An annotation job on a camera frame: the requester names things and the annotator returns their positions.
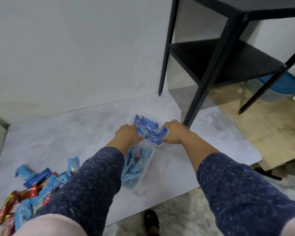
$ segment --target hand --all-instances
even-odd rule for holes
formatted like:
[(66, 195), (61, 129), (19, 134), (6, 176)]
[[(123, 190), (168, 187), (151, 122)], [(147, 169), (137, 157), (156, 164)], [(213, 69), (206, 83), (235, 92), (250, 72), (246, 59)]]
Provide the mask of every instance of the hand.
[(176, 119), (166, 122), (164, 127), (169, 129), (169, 135), (163, 138), (163, 142), (170, 144), (182, 144), (183, 139), (191, 133), (190, 129), (182, 125)]
[(115, 137), (106, 145), (114, 147), (121, 151), (125, 156), (131, 146), (137, 145), (144, 139), (144, 136), (138, 136), (136, 125), (123, 125), (115, 133)]
[(115, 138), (122, 142), (126, 142), (130, 146), (137, 145), (140, 141), (144, 139), (144, 136), (138, 136), (137, 126), (133, 125), (123, 125), (115, 133)]

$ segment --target dark blue sleeve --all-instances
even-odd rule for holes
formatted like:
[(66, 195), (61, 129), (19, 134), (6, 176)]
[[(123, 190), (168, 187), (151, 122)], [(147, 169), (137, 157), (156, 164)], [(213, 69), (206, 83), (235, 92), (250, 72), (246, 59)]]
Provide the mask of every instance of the dark blue sleeve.
[(202, 161), (197, 180), (224, 235), (280, 235), (295, 217), (294, 200), (223, 153)]
[(104, 147), (38, 210), (35, 217), (61, 214), (78, 222), (87, 235), (102, 235), (109, 207), (121, 187), (122, 153)]

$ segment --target person's left hand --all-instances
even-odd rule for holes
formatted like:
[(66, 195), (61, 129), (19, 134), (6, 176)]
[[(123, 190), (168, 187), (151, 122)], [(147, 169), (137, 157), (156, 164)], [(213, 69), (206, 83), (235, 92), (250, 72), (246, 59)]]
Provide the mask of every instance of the person's left hand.
[(135, 124), (126, 124), (116, 131), (115, 137), (106, 146), (117, 148), (125, 156), (131, 146), (137, 145), (143, 139), (144, 136), (138, 136)]
[(144, 139), (144, 136), (138, 136), (137, 126), (133, 125), (123, 125), (115, 133), (115, 138), (121, 141), (126, 141), (130, 146), (137, 145), (140, 141)]

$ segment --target slipper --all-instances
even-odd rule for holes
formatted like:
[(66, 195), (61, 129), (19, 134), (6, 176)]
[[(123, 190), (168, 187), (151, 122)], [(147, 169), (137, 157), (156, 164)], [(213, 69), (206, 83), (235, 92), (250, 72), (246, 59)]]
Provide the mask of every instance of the slipper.
[(148, 231), (152, 226), (155, 226), (159, 229), (159, 220), (157, 214), (153, 210), (147, 210), (144, 213), (144, 225), (145, 229)]

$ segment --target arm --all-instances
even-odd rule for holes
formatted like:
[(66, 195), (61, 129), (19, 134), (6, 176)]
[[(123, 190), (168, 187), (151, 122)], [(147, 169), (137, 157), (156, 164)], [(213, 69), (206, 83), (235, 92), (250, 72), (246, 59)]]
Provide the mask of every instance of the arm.
[(295, 217), (295, 201), (258, 173), (198, 137), (177, 120), (165, 123), (165, 142), (182, 144), (224, 235), (280, 235)]
[(34, 228), (33, 225), (42, 225), (41, 220), (52, 224), (59, 222), (52, 231), (46, 231), (51, 225), (42, 227), (42, 235), (65, 235), (59, 230), (66, 227), (69, 230), (70, 225), (79, 228), (76, 223), (88, 235), (102, 235), (109, 207), (121, 187), (124, 156), (141, 140), (143, 137), (137, 135), (135, 125), (121, 126), (111, 142), (87, 159), (50, 202), (36, 212), (36, 219), (25, 223), (17, 234), (32, 235), (30, 229)]

